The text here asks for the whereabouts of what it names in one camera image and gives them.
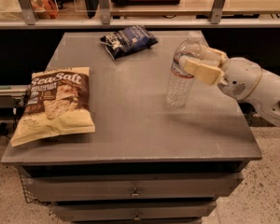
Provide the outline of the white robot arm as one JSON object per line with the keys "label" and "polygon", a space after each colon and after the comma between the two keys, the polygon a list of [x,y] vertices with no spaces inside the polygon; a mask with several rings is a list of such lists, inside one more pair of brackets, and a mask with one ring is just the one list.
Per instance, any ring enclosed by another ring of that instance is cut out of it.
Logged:
{"label": "white robot arm", "polygon": [[221,50],[191,47],[178,58],[181,68],[206,85],[215,85],[237,101],[280,127],[280,76],[243,57],[229,58]]}

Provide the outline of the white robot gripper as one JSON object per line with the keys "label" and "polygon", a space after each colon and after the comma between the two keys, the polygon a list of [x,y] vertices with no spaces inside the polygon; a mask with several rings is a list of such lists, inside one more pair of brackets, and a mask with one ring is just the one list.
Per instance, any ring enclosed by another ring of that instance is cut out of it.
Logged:
{"label": "white robot gripper", "polygon": [[228,59],[224,51],[206,46],[201,46],[200,58],[211,62],[214,66],[196,62],[187,56],[181,56],[179,64],[185,72],[202,83],[206,85],[218,84],[218,88],[224,94],[237,101],[244,100],[255,89],[261,78],[261,67],[246,58]]}

